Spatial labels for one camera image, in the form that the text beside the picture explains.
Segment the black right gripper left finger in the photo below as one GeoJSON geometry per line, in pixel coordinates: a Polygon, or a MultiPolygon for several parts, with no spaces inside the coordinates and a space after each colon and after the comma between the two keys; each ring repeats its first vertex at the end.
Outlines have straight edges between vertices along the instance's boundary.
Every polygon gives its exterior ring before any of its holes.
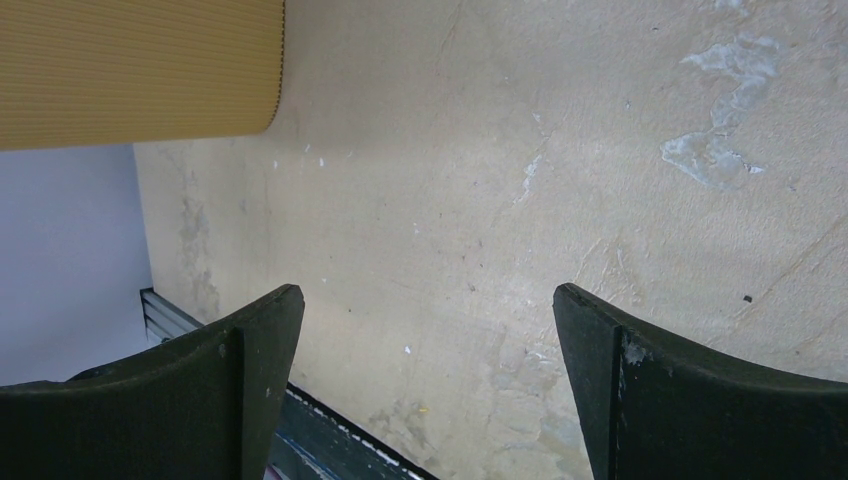
{"type": "Polygon", "coordinates": [[[305,302],[283,285],[64,382],[1,390],[5,479],[260,479],[305,302]]]}

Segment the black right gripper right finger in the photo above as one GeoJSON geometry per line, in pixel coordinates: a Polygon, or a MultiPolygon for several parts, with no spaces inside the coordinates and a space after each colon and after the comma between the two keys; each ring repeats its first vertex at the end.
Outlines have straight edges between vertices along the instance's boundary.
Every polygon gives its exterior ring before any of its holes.
{"type": "Polygon", "coordinates": [[[847,386],[700,345],[566,283],[557,333],[597,479],[843,479],[847,386]]]}

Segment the yellow plastic bin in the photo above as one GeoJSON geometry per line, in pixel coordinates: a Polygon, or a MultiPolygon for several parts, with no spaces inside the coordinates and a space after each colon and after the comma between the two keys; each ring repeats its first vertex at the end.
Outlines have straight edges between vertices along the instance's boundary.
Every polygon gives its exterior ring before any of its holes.
{"type": "Polygon", "coordinates": [[[5,1],[5,151],[257,134],[280,102],[281,1],[5,1]]]}

